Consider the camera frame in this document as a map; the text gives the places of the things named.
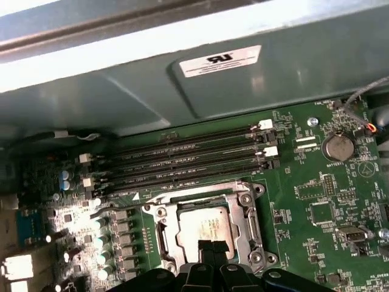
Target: ul label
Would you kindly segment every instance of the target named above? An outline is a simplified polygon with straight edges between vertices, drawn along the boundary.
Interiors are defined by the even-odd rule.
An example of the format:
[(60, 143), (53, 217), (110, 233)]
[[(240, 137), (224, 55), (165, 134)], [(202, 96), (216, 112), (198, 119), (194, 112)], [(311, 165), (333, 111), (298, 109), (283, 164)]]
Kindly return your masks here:
[(243, 49), (182, 61), (179, 65), (185, 77), (194, 77), (255, 64), (258, 61), (260, 51), (261, 46), (245, 47)]

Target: electrolytic capacitor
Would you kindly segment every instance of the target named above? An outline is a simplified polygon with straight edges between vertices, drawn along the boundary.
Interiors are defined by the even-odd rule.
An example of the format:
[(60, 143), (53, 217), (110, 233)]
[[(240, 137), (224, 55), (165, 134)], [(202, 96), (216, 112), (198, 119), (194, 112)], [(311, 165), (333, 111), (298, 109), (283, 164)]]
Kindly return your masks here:
[(63, 181), (60, 184), (60, 187), (62, 190), (74, 190), (76, 187), (76, 184), (74, 181)]
[(55, 232), (53, 234), (49, 234), (46, 236), (46, 242), (47, 243), (54, 242), (55, 240), (64, 237), (68, 232), (69, 232), (68, 228), (65, 228), (61, 231)]
[(61, 172), (61, 178), (63, 181), (67, 181), (69, 179), (72, 179), (74, 177), (74, 173), (68, 170), (63, 170)]
[(109, 251), (103, 251), (96, 259), (99, 265), (104, 265), (112, 257)]
[(97, 277), (99, 278), (99, 280), (105, 281), (113, 272), (114, 269), (112, 266), (105, 266), (98, 272)]
[(66, 263), (69, 263), (80, 252), (81, 252), (80, 248), (71, 249), (70, 251), (64, 252), (63, 258), (65, 259)]
[(100, 237), (97, 237), (94, 240), (94, 246), (96, 248), (102, 248), (104, 245), (106, 245), (109, 241), (109, 237), (107, 235), (102, 235)]
[(107, 220), (105, 218), (100, 218), (93, 222), (93, 226), (95, 229), (100, 229), (106, 226), (106, 224), (107, 224)]
[(106, 202), (105, 198), (96, 198), (93, 203), (97, 207), (97, 206), (101, 206), (101, 204), (104, 204), (105, 202)]
[(66, 279), (66, 280), (62, 281), (61, 283), (56, 284), (55, 285), (55, 291), (56, 292), (61, 292), (61, 291), (65, 290), (70, 282), (71, 281), (69, 279)]

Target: cpu socket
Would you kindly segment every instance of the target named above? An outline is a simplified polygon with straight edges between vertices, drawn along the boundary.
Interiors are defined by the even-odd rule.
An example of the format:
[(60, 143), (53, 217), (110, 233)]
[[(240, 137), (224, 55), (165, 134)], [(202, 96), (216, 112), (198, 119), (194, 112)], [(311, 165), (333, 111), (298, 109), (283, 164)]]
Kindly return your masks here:
[(142, 212), (156, 224), (161, 267), (174, 273), (185, 263), (198, 262), (198, 240), (224, 240), (229, 262), (251, 267), (254, 273), (277, 262), (263, 249), (255, 200), (259, 184), (234, 181), (161, 193)]

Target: screw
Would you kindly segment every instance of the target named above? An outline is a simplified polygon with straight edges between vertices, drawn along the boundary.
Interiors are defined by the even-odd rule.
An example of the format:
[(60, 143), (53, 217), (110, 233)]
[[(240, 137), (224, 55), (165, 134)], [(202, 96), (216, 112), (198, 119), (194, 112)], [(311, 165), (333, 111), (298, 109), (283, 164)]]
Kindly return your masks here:
[(237, 271), (238, 268), (234, 265), (229, 265), (229, 266), (227, 266), (227, 270), (229, 270), (230, 272), (234, 272), (234, 271)]
[(253, 251), (251, 254), (250, 254), (250, 260), (252, 263), (254, 264), (258, 264), (261, 262), (261, 254), (259, 252), (256, 252), (256, 251)]
[(310, 127), (316, 127), (318, 125), (318, 118), (316, 117), (310, 117), (306, 123), (308, 124), (308, 126)]
[(281, 277), (281, 274), (279, 272), (270, 272), (269, 273), (269, 276), (271, 278), (280, 278)]
[(242, 205), (248, 205), (251, 203), (251, 197), (247, 194), (241, 195), (239, 198)]
[(378, 236), (382, 239), (389, 239), (389, 229), (387, 228), (382, 228), (378, 232)]
[(165, 209), (165, 208), (158, 208), (158, 210), (157, 210), (157, 216), (158, 216), (158, 217), (164, 217), (164, 216), (166, 216), (166, 209)]
[(174, 273), (176, 271), (176, 266), (173, 263), (167, 263), (165, 269)]

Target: motherboard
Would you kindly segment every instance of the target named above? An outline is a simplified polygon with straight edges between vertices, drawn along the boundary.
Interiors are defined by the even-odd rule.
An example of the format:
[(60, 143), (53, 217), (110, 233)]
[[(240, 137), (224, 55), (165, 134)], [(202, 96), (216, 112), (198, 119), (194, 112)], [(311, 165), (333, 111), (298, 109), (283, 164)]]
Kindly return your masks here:
[[(21, 159), (23, 246), (55, 245), (56, 291), (103, 292), (198, 261), (389, 291), (389, 200), (374, 135), (324, 100)], [(367, 103), (355, 110), (367, 119)]]

